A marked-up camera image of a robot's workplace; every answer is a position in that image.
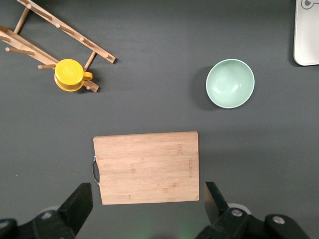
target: yellow cup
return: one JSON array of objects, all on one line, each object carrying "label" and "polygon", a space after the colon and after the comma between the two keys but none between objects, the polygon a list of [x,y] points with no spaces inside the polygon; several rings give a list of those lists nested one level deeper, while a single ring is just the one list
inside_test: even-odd
[{"label": "yellow cup", "polygon": [[91,72],[84,71],[81,64],[72,59],[59,61],[55,66],[55,83],[64,91],[77,91],[83,86],[84,81],[90,81],[92,78]]}]

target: wooden cutting board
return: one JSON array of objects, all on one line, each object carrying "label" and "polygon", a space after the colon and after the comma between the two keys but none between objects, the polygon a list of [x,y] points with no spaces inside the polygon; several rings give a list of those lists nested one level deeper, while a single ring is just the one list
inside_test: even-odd
[{"label": "wooden cutting board", "polygon": [[198,133],[93,139],[102,204],[197,201]]}]

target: screw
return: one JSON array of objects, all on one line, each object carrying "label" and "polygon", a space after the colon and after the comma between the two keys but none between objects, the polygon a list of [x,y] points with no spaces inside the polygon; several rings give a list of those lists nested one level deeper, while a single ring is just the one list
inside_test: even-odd
[{"label": "screw", "polygon": [[41,216],[41,219],[42,219],[42,220],[45,220],[45,219],[50,218],[51,216],[52,216],[52,214],[51,214],[51,213],[46,212],[46,213],[44,213],[44,214]]},{"label": "screw", "polygon": [[241,217],[243,213],[237,209],[231,211],[231,214],[234,215],[235,217]]},{"label": "screw", "polygon": [[278,224],[285,224],[285,220],[283,218],[281,218],[281,217],[278,217],[278,216],[274,216],[273,217],[273,221],[275,223],[278,223]]},{"label": "screw", "polygon": [[9,222],[8,222],[8,221],[5,221],[5,222],[3,222],[3,223],[0,223],[0,229],[5,228],[5,227],[8,226],[8,225],[9,225]]}]

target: cup handle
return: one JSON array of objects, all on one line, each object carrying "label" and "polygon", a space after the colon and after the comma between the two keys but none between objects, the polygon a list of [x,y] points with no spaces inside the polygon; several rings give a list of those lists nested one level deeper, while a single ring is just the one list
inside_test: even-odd
[{"label": "cup handle", "polygon": [[83,80],[84,81],[90,81],[93,79],[93,74],[91,72],[84,72]]}]

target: wooden peg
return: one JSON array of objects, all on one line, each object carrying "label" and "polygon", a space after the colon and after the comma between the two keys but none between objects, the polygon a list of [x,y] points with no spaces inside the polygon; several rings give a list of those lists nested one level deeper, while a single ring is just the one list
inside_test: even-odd
[{"label": "wooden peg", "polygon": [[74,31],[70,30],[69,28],[66,28],[65,26],[61,26],[59,23],[57,23],[55,26],[56,26],[56,28],[59,28],[62,31],[65,31],[65,32],[70,33],[71,35],[74,35]]},{"label": "wooden peg", "polygon": [[84,39],[83,36],[80,37],[80,41],[82,41],[82,42],[84,42],[85,44],[87,44],[87,45],[93,47],[93,44],[92,44],[91,42],[89,42],[87,39]]},{"label": "wooden peg", "polygon": [[37,13],[37,14],[39,14],[39,15],[45,17],[45,18],[47,18],[47,19],[50,20],[50,21],[52,21],[52,17],[51,17],[51,16],[49,16],[48,14],[46,14],[46,13],[40,11],[39,9],[37,9],[37,8],[35,8],[35,7],[32,7],[31,4],[28,4],[26,7],[27,7],[28,9],[34,11],[35,13]]},{"label": "wooden peg", "polygon": [[93,92],[98,92],[99,90],[99,86],[95,83],[93,83],[92,81],[85,81],[83,86],[87,89],[87,90],[91,90]]},{"label": "wooden peg", "polygon": [[19,34],[19,31],[21,30],[22,25],[24,24],[24,21],[26,19],[26,16],[28,15],[30,9],[28,9],[27,7],[24,9],[20,20],[18,21],[18,24],[15,27],[14,33]]},{"label": "wooden peg", "polygon": [[7,42],[11,41],[10,38],[4,37],[4,36],[0,36],[0,40],[7,41]]},{"label": "wooden peg", "polygon": [[96,56],[96,52],[93,51],[92,54],[91,54],[91,56],[89,57],[88,61],[86,62],[84,68],[83,68],[84,71],[87,71],[87,69],[90,67],[90,65],[91,65],[91,63],[92,63],[92,61],[93,61],[93,59],[94,59],[95,56]]},{"label": "wooden peg", "polygon": [[55,64],[50,64],[50,65],[38,65],[39,69],[49,69],[49,68],[54,68],[56,65]]},{"label": "wooden peg", "polygon": [[33,51],[25,51],[25,50],[20,50],[20,49],[16,49],[16,48],[9,48],[9,47],[6,47],[5,50],[7,52],[22,53],[22,54],[27,54],[27,55],[34,56],[34,52]]}]

